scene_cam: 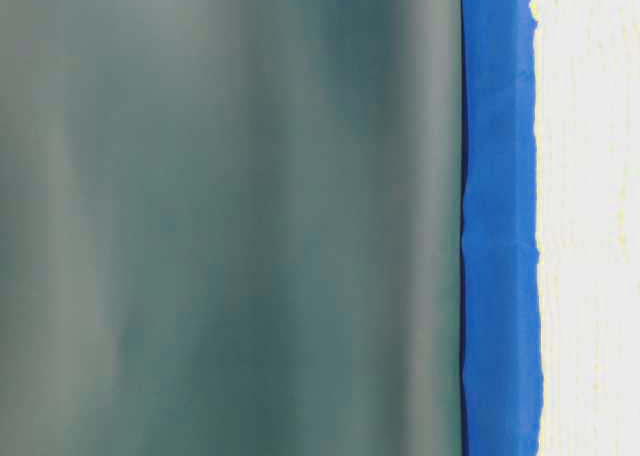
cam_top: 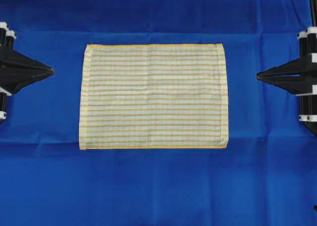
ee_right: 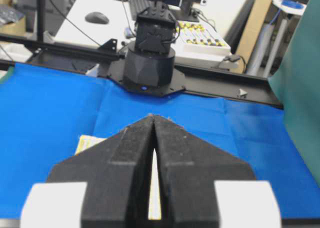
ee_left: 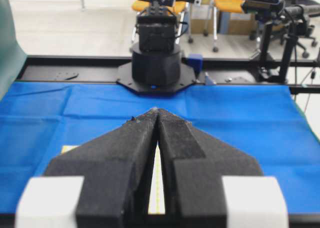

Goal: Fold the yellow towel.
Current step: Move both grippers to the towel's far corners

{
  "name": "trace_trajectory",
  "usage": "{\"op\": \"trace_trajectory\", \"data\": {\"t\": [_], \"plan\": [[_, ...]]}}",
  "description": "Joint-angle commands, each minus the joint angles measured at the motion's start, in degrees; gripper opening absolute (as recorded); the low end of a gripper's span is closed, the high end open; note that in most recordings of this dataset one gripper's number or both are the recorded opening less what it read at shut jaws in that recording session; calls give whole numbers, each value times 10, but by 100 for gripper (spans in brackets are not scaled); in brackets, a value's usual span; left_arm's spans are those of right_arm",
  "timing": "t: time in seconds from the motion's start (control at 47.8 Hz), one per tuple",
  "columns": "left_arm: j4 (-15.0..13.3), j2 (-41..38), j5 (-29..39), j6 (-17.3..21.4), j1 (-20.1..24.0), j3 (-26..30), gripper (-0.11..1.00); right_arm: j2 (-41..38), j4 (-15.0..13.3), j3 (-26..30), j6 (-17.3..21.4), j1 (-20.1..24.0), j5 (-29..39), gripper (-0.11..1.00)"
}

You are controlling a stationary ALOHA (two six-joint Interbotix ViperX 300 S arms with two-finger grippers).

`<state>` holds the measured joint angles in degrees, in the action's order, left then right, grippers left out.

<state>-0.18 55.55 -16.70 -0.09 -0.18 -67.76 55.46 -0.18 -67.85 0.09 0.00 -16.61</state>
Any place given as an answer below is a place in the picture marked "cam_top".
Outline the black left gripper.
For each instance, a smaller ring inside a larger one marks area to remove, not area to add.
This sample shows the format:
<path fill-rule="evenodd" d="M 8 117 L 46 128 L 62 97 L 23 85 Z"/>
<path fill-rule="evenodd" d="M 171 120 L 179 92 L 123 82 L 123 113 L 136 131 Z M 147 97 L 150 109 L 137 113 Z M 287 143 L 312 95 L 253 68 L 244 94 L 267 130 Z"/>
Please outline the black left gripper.
<path fill-rule="evenodd" d="M 6 22 L 0 23 L 0 50 L 4 51 L 4 64 L 0 63 L 0 122 L 6 120 L 7 97 L 17 94 L 22 88 L 54 76 L 52 67 L 31 59 L 15 50 L 13 44 L 16 33 Z M 4 72 L 6 67 L 35 69 L 28 72 Z"/>

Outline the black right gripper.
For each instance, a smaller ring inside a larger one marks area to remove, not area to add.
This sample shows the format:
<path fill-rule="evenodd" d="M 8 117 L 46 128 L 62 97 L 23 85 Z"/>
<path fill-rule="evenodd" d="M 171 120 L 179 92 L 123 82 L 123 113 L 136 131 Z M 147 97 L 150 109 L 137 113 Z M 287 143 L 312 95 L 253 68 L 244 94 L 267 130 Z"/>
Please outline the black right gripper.
<path fill-rule="evenodd" d="M 311 54 L 317 52 L 317 27 L 311 26 L 305 31 L 301 31 L 298 34 L 298 40 L 300 45 L 300 58 L 257 73 L 257 80 L 279 87 L 294 95 L 302 94 L 299 96 L 299 120 L 316 136 L 317 85 L 312 84 L 312 78 L 317 77 L 317 71 L 305 71 L 309 56 L 311 57 Z M 298 74 L 301 74 L 301 77 L 289 76 Z"/>

